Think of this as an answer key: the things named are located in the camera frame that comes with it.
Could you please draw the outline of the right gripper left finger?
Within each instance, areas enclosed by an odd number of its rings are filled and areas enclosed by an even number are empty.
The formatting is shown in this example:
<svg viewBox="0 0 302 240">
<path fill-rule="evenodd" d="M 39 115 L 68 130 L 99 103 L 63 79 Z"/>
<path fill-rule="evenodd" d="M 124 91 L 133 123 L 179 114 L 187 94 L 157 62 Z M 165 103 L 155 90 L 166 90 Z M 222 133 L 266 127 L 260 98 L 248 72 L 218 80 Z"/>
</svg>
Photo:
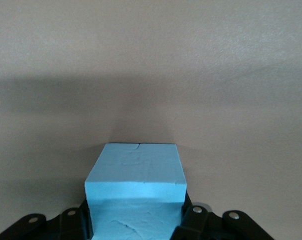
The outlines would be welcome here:
<svg viewBox="0 0 302 240">
<path fill-rule="evenodd" d="M 0 233 L 0 240 L 90 240 L 92 237 L 87 200 L 50 220 L 39 213 L 25 215 Z"/>
</svg>

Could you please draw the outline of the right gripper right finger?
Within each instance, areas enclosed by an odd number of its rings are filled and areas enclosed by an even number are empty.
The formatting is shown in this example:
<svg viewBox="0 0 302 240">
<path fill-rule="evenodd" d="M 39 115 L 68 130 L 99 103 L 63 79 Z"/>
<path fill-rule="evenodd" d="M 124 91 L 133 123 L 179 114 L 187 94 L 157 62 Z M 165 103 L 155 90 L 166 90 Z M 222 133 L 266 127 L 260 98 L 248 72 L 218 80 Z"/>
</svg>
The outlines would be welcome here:
<svg viewBox="0 0 302 240">
<path fill-rule="evenodd" d="M 250 216 L 229 210 L 217 216 L 203 206 L 193 204 L 188 194 L 182 206 L 181 223 L 173 240 L 271 240 L 272 237 Z"/>
</svg>

